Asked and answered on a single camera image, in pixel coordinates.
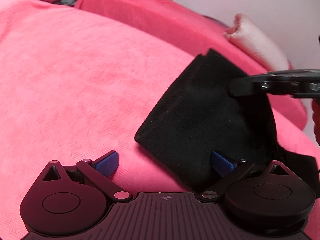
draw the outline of pink fleece fabric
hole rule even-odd
[[[0,237],[26,233],[19,206],[50,160],[120,155],[124,189],[187,190],[134,134],[193,56],[120,22],[38,0],[0,0]],[[281,145],[318,149],[274,111]],[[315,235],[314,209],[308,233]]]
[[[267,71],[223,36],[225,28],[173,1],[78,0],[75,7],[133,26],[193,56],[213,48],[249,75]],[[307,113],[299,99],[273,95],[269,98],[276,110],[303,130]]]

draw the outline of red fabric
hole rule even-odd
[[[315,123],[314,133],[316,136],[316,141],[320,145],[320,105],[316,103],[315,100],[312,100],[312,110],[312,119]]]
[[[224,36],[226,28],[170,0],[78,0],[75,8],[123,22],[196,56],[213,48],[249,75],[267,70]],[[271,105],[299,129],[307,123],[305,107],[290,96],[270,96]]]
[[[27,230],[19,205],[50,160],[75,165],[109,150],[112,180],[132,193],[187,190],[134,141],[135,132],[193,56],[97,14],[38,0],[0,0],[0,237]],[[278,141],[320,149],[274,110]],[[316,239],[318,204],[306,232]]]
[[[291,62],[290,62],[290,60],[288,60],[288,65],[289,65],[289,69],[290,69],[290,70],[293,70],[293,69],[294,69],[293,66],[292,66],[292,64],[291,64]]]

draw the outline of black tongs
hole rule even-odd
[[[231,80],[229,92],[235,97],[261,93],[320,98],[320,70],[300,69],[268,72]]]

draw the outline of triangular cutout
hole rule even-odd
[[[280,165],[273,165],[270,174],[274,175],[289,175]]]
[[[48,173],[46,174],[46,176],[44,177],[43,181],[50,181],[50,180],[57,180],[57,179],[61,179],[57,168],[55,166],[52,166]]]

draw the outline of black fabric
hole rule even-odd
[[[159,100],[135,140],[197,192],[215,179],[210,153],[220,150],[257,165],[279,160],[319,197],[315,159],[290,153],[278,144],[268,97],[229,95],[228,82],[245,76],[213,50],[197,56]]]

